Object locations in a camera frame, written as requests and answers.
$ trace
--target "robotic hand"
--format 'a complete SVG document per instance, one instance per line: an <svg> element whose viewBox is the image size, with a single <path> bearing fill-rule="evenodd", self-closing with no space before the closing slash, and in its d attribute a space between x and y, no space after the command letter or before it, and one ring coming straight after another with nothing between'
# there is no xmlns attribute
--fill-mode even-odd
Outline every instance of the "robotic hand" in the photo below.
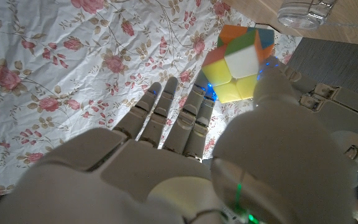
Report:
<svg viewBox="0 0 358 224"><path fill-rule="evenodd" d="M177 86L170 78L138 141L159 83L112 131L92 129L39 160L1 202L0 223L227 223L223 206L244 222L352 223L356 167L299 101L313 92L302 82L316 85L288 69L262 64L254 110L228 124L211 170L200 160L215 97L202 73L156 148Z"/></svg>

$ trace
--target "green cube face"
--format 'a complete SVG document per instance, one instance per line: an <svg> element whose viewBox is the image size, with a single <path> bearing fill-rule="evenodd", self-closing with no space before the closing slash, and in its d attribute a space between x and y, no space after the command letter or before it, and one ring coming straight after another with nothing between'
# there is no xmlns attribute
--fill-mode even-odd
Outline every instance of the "green cube face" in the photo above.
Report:
<svg viewBox="0 0 358 224"><path fill-rule="evenodd" d="M217 47L222 47L223 46L223 40L220 38L220 37L218 37L218 42L216 43L216 46Z"/></svg>
<svg viewBox="0 0 358 224"><path fill-rule="evenodd" d="M227 45L226 52L224 53L224 55L226 56L232 54L234 52L237 52L238 50L242 50L248 46L253 45L255 42L255 36L256 30L252 30L244 35L235 38Z"/></svg>

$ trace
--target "wrinkled fabric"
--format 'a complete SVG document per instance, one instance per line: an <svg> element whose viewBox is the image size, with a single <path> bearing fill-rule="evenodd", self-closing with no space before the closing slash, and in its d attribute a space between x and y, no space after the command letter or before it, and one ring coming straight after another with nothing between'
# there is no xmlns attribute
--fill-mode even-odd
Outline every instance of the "wrinkled fabric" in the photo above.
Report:
<svg viewBox="0 0 358 224"><path fill-rule="evenodd" d="M255 26L216 0L0 1L0 195L60 144L111 129L153 82L178 77L162 140L224 24ZM276 35L287 62L300 38ZM204 158L251 101L216 103Z"/></svg>

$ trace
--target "colorful cube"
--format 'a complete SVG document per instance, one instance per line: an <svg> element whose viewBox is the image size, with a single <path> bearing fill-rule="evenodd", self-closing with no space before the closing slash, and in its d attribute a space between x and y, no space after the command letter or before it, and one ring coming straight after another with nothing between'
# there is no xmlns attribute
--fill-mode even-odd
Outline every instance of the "colorful cube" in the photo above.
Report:
<svg viewBox="0 0 358 224"><path fill-rule="evenodd" d="M223 26L218 47L208 52L201 67L221 103L253 97L259 63L273 46L273 30Z"/></svg>

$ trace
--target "glass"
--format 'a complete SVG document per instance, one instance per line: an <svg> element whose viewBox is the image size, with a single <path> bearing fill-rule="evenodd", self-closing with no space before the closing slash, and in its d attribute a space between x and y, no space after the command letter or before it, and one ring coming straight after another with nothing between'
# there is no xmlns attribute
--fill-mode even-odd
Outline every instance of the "glass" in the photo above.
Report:
<svg viewBox="0 0 358 224"><path fill-rule="evenodd" d="M278 10L278 21L295 29L317 29L326 22L336 1L285 0Z"/></svg>

